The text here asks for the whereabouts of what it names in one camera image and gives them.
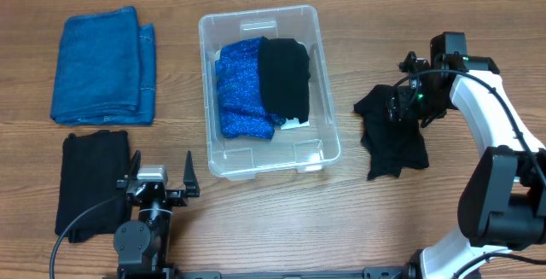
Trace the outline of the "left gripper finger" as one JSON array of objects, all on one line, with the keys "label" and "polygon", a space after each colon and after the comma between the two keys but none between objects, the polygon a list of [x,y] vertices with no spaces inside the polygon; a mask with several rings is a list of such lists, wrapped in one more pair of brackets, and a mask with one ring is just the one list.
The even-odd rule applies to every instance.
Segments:
[{"label": "left gripper finger", "polygon": [[195,169],[193,165],[192,154],[190,151],[187,152],[184,174],[183,174],[183,184],[185,186],[185,192],[187,194],[199,194],[200,186],[195,175]]},{"label": "left gripper finger", "polygon": [[141,165],[141,151],[140,150],[136,150],[135,153],[132,155],[131,157],[131,161],[130,161],[130,164],[129,164],[129,170],[126,174],[126,178],[127,179],[136,179],[137,178],[137,173],[140,169],[140,165]]}]

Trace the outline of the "clear plastic container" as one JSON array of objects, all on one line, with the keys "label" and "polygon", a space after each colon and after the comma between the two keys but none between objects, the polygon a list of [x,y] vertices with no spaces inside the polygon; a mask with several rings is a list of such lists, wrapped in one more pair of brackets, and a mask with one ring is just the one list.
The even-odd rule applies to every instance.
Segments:
[{"label": "clear plastic container", "polygon": [[[230,181],[253,179],[262,172],[319,171],[341,155],[334,99],[317,11],[310,5],[205,15],[199,22],[200,58],[206,119],[208,167]],[[282,131],[270,139],[226,138],[221,132],[215,61],[232,43],[258,37],[293,38],[310,57],[309,126]]]}]

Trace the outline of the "blue sparkly cloth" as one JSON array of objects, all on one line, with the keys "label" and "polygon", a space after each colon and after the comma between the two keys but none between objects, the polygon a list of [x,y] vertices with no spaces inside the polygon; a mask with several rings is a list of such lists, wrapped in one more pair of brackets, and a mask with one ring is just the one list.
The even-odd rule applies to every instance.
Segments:
[{"label": "blue sparkly cloth", "polygon": [[265,110],[258,74],[261,38],[229,44],[215,61],[221,132],[226,138],[270,140],[286,119]]}]

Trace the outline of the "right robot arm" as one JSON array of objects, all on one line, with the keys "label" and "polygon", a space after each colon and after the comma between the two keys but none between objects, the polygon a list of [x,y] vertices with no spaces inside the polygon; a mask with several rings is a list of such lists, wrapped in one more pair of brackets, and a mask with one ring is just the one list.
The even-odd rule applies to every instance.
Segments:
[{"label": "right robot arm", "polygon": [[479,278],[495,258],[542,265],[521,256],[545,243],[545,146],[526,128],[506,95],[490,57],[470,55],[462,32],[430,41],[429,60],[409,52],[398,68],[404,78],[386,103],[390,120],[415,117],[422,127],[450,109],[468,124],[480,160],[462,192],[458,225],[393,278]]}]

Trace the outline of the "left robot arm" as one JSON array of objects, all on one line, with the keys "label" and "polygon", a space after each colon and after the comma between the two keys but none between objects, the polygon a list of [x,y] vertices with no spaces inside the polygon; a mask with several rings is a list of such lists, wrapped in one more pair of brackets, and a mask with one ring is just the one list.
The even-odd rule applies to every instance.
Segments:
[{"label": "left robot arm", "polygon": [[117,182],[130,206],[139,208],[136,219],[121,224],[114,233],[113,246],[119,256],[118,278],[177,278],[179,270],[169,263],[172,209],[185,207],[200,196],[192,154],[187,153],[183,188],[168,189],[163,165],[141,164],[136,151],[128,173]]}]

